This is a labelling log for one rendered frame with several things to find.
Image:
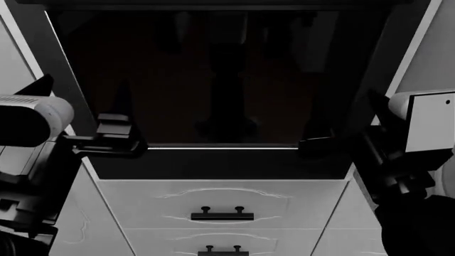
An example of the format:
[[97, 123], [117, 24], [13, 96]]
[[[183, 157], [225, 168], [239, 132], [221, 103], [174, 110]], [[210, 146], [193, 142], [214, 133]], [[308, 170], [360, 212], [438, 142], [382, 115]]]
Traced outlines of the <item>white counter cabinet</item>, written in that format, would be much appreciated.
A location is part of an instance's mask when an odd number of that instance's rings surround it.
[[137, 256], [103, 196], [100, 181], [346, 181], [310, 256], [387, 256], [380, 225], [354, 171], [340, 178], [104, 179], [85, 161], [63, 207], [51, 256]]

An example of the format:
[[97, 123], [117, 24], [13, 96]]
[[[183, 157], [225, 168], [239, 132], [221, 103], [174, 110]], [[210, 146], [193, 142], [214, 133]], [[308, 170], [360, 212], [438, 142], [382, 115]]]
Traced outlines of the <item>large white drawer front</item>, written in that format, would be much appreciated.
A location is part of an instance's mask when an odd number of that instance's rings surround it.
[[[321, 229], [346, 181], [100, 181], [112, 212], [125, 229]], [[191, 220], [202, 207], [253, 220]]]

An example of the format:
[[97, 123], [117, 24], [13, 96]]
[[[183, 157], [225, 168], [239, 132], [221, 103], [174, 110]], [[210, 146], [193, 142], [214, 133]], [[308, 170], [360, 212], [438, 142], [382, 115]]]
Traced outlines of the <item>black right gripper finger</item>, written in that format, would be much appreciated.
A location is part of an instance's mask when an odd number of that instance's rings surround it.
[[388, 107], [389, 98], [374, 90], [368, 91], [368, 98], [370, 100], [370, 105], [375, 115], [378, 117], [381, 125], [389, 125], [391, 117]]

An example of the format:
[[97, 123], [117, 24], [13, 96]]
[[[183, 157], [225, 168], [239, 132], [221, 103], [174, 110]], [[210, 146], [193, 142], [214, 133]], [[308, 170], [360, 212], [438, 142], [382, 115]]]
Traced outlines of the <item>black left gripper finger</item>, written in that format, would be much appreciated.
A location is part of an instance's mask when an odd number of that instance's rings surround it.
[[35, 97], [49, 97], [52, 93], [54, 79], [50, 74], [35, 80], [30, 85], [21, 89], [15, 95], [26, 95]]
[[117, 88], [114, 99], [114, 113], [128, 117], [133, 115], [132, 94], [128, 80], [123, 80]]

